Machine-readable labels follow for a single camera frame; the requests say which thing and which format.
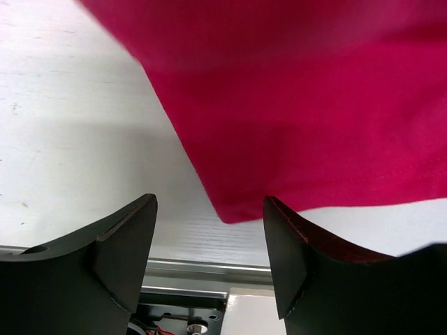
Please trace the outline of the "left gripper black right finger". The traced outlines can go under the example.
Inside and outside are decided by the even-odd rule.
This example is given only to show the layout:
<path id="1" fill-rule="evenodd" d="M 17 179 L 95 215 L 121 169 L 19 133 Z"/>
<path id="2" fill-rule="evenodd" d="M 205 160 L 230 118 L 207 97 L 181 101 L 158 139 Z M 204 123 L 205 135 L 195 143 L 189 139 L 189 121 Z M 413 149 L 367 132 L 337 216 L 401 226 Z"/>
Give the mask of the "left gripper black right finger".
<path id="1" fill-rule="evenodd" d="M 445 334 L 446 245 L 393 257 L 355 245 L 276 197 L 263 227 L 288 334 Z"/>

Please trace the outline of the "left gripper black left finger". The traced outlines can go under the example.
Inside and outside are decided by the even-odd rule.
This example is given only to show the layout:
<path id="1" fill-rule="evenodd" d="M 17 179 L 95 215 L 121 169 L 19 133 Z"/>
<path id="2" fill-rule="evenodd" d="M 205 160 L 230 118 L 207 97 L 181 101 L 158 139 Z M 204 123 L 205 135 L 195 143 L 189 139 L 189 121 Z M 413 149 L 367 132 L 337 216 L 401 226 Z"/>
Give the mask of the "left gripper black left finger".
<path id="1" fill-rule="evenodd" d="M 79 230 L 1 256 L 2 334 L 125 334 L 157 215 L 146 194 Z"/>

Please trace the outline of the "crimson red t-shirt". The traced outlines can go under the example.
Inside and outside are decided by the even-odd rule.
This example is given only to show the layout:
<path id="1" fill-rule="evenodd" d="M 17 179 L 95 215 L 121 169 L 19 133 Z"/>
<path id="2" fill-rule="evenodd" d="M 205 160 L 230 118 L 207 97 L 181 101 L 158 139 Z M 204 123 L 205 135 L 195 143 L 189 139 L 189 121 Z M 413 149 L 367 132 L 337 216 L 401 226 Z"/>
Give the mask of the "crimson red t-shirt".
<path id="1" fill-rule="evenodd" d="M 219 218 L 446 196 L 445 1 L 84 1 Z"/>

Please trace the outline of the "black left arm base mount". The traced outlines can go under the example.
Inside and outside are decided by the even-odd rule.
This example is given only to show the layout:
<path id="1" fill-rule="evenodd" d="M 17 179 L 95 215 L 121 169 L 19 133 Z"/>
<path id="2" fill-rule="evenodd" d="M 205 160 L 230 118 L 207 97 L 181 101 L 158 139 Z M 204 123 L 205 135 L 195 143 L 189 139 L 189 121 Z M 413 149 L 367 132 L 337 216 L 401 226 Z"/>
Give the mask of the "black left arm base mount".
<path id="1" fill-rule="evenodd" d="M 225 292 L 143 290 L 127 334 L 220 334 Z"/>

